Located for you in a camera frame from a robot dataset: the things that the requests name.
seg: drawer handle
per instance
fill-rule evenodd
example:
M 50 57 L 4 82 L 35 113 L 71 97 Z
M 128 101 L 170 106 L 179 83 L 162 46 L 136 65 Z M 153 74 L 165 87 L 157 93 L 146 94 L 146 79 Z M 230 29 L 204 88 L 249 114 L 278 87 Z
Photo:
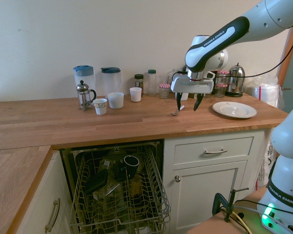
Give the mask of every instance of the drawer handle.
M 176 181 L 177 183 L 179 183 L 179 182 L 181 181 L 181 177 L 178 176 L 178 175 L 176 175 L 176 176 L 175 176 L 175 181 Z
M 58 200 L 55 200 L 53 202 L 54 207 L 53 207 L 53 211 L 52 211 L 52 214 L 51 214 L 51 217 L 50 217 L 50 221 L 44 227 L 44 229 L 46 231 L 48 231 L 48 232 L 52 231 L 52 228 L 54 227 L 54 224 L 57 221 L 58 214 L 59 214 L 59 211 L 60 211 L 60 204 L 61 204 L 61 200 L 59 198 L 58 198 Z
M 228 150 L 224 150 L 224 149 L 221 149 L 221 151 L 217 151 L 217 152 L 208 152 L 208 151 L 204 151 L 204 154 L 205 155 L 215 155 L 215 154 L 221 154 L 221 153 L 226 153 Z

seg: white plate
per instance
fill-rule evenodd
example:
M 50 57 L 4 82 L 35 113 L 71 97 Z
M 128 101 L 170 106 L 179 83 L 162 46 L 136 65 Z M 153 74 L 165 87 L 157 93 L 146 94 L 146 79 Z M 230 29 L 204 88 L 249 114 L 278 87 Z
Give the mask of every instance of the white plate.
M 234 118 L 251 118 L 257 114 L 254 108 L 232 101 L 222 101 L 215 103 L 212 108 L 214 111 L 222 115 Z

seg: wooden door frame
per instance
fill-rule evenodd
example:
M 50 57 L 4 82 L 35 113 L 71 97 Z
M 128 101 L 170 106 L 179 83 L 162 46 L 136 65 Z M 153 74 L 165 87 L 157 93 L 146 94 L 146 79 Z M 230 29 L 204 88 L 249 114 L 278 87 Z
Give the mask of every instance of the wooden door frame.
M 286 43 L 286 46 L 285 46 L 286 48 L 285 48 L 284 55 L 283 55 L 283 58 L 282 59 L 284 59 L 285 55 L 287 55 L 287 53 L 289 52 L 289 50 L 292 47 L 292 45 L 293 45 L 293 28 L 291 29 L 291 33 L 290 33 L 289 39 L 288 39 L 288 41 Z M 290 52 L 289 56 L 281 64 L 281 67 L 280 67 L 280 70 L 279 70 L 279 73 L 278 73 L 278 80 L 279 80 L 278 81 L 278 84 L 280 84 L 281 87 L 283 85 L 285 76 L 287 74 L 287 71 L 288 71 L 288 67 L 290 65 L 290 61 L 291 61 L 292 54 L 293 54 L 293 50 Z

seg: cabinet door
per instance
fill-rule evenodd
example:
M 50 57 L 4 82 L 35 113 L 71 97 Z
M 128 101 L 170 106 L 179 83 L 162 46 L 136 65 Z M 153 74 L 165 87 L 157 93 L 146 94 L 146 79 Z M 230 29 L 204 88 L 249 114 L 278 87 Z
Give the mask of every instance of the cabinet door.
M 60 206 L 53 202 L 60 199 Z M 27 209 L 17 234 L 70 234 L 73 233 L 69 226 L 71 198 L 68 191 L 66 177 L 59 153 L 55 153 L 42 177 L 42 180 Z M 45 225 L 51 217 L 56 222 L 51 232 L 45 230 Z
M 184 234 L 210 218 L 214 196 L 229 198 L 231 189 L 240 189 L 246 161 L 216 164 L 173 172 L 169 233 Z

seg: wooden countertop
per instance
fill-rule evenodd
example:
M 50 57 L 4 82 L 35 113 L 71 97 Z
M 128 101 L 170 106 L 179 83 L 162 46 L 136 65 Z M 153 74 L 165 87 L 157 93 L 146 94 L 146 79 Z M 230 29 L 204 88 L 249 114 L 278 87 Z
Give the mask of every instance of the wooden countertop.
M 235 101 L 257 110 L 249 119 L 226 117 L 212 105 Z M 77 108 L 76 98 L 0 102 L 0 234 L 16 232 L 51 159 L 52 149 L 194 136 L 276 127 L 287 116 L 249 95 L 195 100 L 178 116 L 173 95 L 168 99 L 143 96 L 103 116 Z
M 258 202 L 266 191 L 266 187 L 262 187 L 254 193 L 248 195 L 245 199 Z M 256 204 L 239 201 L 235 204 L 236 206 L 249 207 L 257 209 Z M 235 213 L 242 212 L 244 214 L 243 220 L 248 225 L 249 229 L 254 234 L 271 234 L 266 228 L 261 225 L 260 216 L 258 213 L 245 210 L 245 209 L 234 209 Z M 224 221 L 226 214 L 219 212 L 215 216 L 209 218 L 205 222 L 192 228 L 187 234 L 206 234 L 206 233 L 217 233 L 217 234 L 245 234 L 247 233 L 241 226 L 236 222 L 230 220 L 229 223 Z
M 235 101 L 257 110 L 249 119 L 226 117 L 212 105 Z M 143 96 L 131 102 L 125 95 L 124 107 L 96 115 L 94 109 L 77 108 L 76 98 L 0 102 L 0 150 L 52 145 L 53 149 L 194 136 L 276 127 L 287 114 L 247 94 L 242 97 L 204 98 L 196 112 L 195 100 L 183 101 L 186 107 L 178 116 L 176 100 Z

